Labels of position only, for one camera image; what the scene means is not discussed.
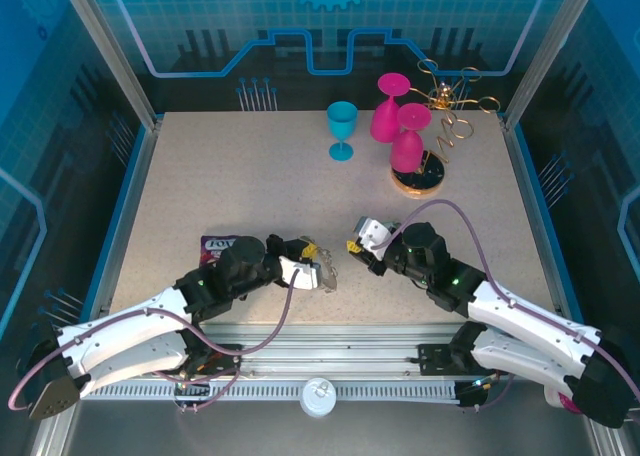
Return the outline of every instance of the yellow label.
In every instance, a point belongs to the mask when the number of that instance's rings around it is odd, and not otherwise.
[[[318,252],[318,246],[316,246],[313,243],[309,243],[309,246],[307,246],[306,248],[304,248],[302,250],[302,257],[303,258],[309,258],[309,259],[315,259],[317,252]]]
[[[362,248],[356,244],[355,241],[347,241],[347,251],[350,253],[359,253]]]

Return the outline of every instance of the beige tabletop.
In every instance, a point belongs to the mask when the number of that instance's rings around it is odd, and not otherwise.
[[[475,134],[448,150],[451,162],[435,196],[458,203],[474,224],[495,277],[532,302],[551,298],[498,119],[464,111]],[[334,142],[325,112],[168,113],[136,215],[112,312],[172,285],[198,265],[202,235],[309,235],[331,251],[338,291],[296,291],[289,323],[406,324],[460,321],[437,308],[408,279],[376,277],[346,251],[360,216],[403,220],[420,201],[390,178],[390,146],[369,136],[371,112],[361,112],[348,141],[348,162],[328,155]],[[423,131],[436,148],[442,130]],[[448,207],[430,208],[430,221],[453,257],[480,267],[471,238]],[[270,323],[280,317],[285,290],[271,285],[216,318]]]

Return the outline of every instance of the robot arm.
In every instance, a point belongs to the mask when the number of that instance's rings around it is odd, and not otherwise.
[[[220,354],[183,330],[230,310],[234,300],[262,286],[287,287],[296,272],[295,288],[319,287],[321,266],[306,257],[309,246],[302,239],[285,242],[272,235],[265,248],[256,238],[240,237],[215,265],[187,273],[174,286],[134,307],[57,333],[50,325],[34,326],[18,362],[20,376],[45,356],[68,348],[25,386],[29,416],[53,416],[101,386],[152,371],[184,372],[189,378],[208,374],[198,368]]]
[[[615,354],[631,374],[638,374],[633,342],[616,329],[603,332],[564,319],[496,285],[502,292],[498,293],[482,271],[449,255],[444,239],[429,223],[412,224],[381,247],[395,229],[362,218],[355,241],[347,245],[349,252],[378,276],[391,269],[422,284],[437,306],[471,320],[449,345],[451,359],[460,369],[469,372],[479,365],[525,377],[571,398],[601,424],[622,425],[633,393],[582,339]]]

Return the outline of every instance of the table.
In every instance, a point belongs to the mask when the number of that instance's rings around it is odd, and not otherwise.
[[[369,136],[372,112],[359,114],[348,162],[328,155],[335,142],[322,111],[167,113],[153,154],[113,298],[119,311],[159,293],[198,265],[205,234],[309,235],[331,251],[338,291],[297,291],[290,324],[414,324],[457,322],[423,291],[395,273],[376,277],[346,251],[360,216],[403,220],[420,201],[392,182],[390,146]],[[458,203],[474,224],[495,277],[544,308],[551,298],[513,168],[495,114],[461,111],[475,134],[447,148],[451,160],[436,197]],[[436,149],[442,131],[434,114],[422,132]],[[430,208],[430,221],[449,252],[480,267],[460,218]],[[251,293],[215,322],[274,323],[285,290]]]

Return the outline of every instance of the pink wine glass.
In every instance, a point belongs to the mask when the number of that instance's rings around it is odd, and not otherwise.
[[[378,88],[389,96],[380,104],[373,113],[371,120],[371,137],[380,143],[392,143],[398,133],[398,105],[393,100],[397,96],[403,96],[409,92],[411,83],[400,73],[387,73],[378,79]]]
[[[398,123],[406,131],[400,133],[391,146],[391,167],[399,173],[413,173],[422,164],[424,143],[416,132],[431,122],[431,111],[423,104],[408,103],[398,110]]]

